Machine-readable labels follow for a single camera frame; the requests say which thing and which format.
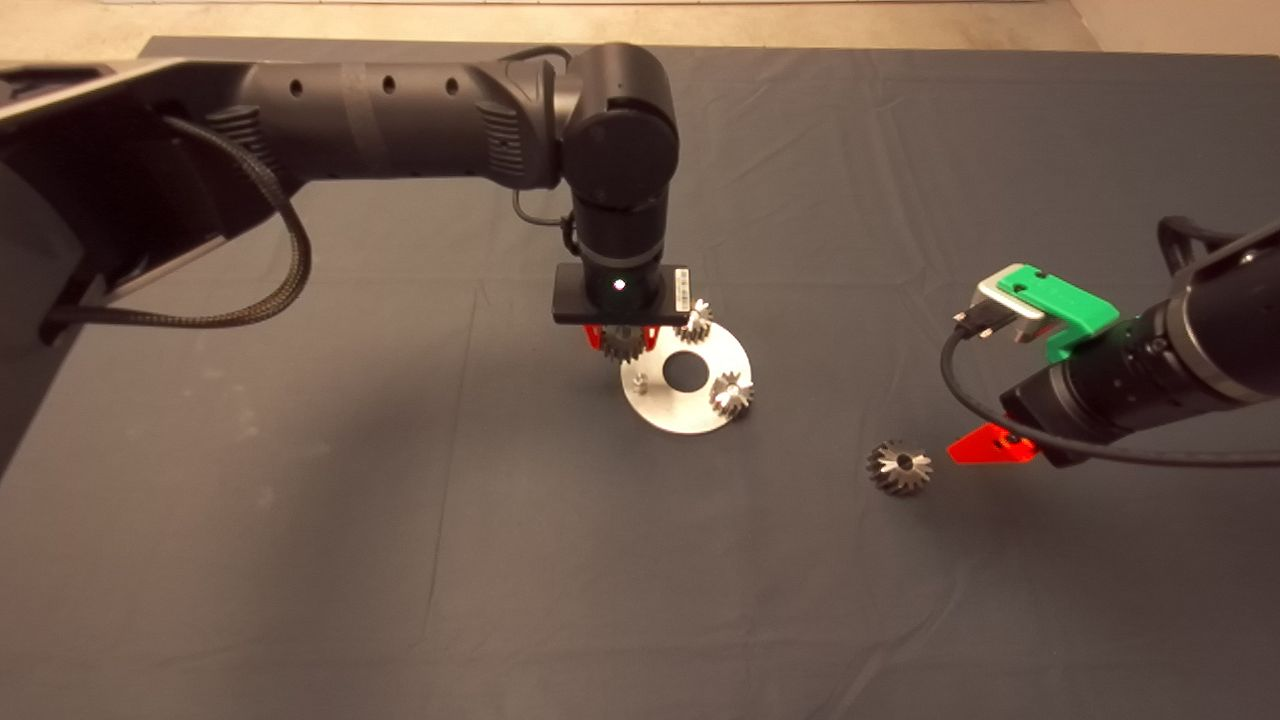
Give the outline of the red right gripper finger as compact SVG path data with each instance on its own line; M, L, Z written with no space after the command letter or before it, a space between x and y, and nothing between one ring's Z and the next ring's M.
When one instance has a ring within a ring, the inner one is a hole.
M950 460L957 465L1025 464L1039 454L1034 442L993 423L977 427L947 447Z

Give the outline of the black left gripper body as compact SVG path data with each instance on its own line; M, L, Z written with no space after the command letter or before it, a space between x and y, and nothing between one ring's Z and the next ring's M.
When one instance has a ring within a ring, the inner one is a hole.
M561 263L552 290L552 316L566 325L681 325L692 310L686 266L631 269Z

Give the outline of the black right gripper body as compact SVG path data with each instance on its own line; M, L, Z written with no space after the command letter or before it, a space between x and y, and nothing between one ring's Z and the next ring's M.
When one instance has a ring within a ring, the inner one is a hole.
M1005 415L1037 430L1078 442L1100 442L1094 418L1075 397L1065 373L1046 366L1001 393Z

